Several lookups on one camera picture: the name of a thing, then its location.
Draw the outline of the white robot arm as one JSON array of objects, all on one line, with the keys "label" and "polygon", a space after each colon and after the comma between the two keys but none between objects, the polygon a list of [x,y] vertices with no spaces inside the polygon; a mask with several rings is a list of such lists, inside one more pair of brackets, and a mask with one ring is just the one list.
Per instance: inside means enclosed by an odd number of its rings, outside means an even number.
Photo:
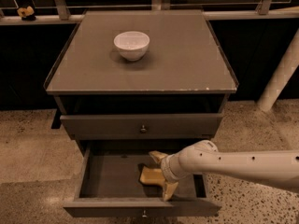
[{"label": "white robot arm", "polygon": [[299,190],[299,160],[296,150],[220,152],[208,140],[167,155],[151,151],[158,169],[145,168],[140,180],[163,188],[163,199],[173,196],[180,179],[199,173],[227,175],[278,189]]}]

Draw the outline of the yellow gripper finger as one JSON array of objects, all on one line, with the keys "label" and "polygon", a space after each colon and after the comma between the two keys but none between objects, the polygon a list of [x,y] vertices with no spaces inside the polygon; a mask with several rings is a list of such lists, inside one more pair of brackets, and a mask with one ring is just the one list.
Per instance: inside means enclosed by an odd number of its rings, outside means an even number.
[{"label": "yellow gripper finger", "polygon": [[164,182],[164,184],[163,184],[163,200],[165,202],[169,201],[172,198],[177,187],[178,187],[178,182],[175,182],[175,183],[170,183],[168,181]]},{"label": "yellow gripper finger", "polygon": [[166,153],[154,150],[154,151],[150,151],[149,155],[153,158],[153,160],[157,163],[160,164],[162,162],[162,160],[167,157]]}]

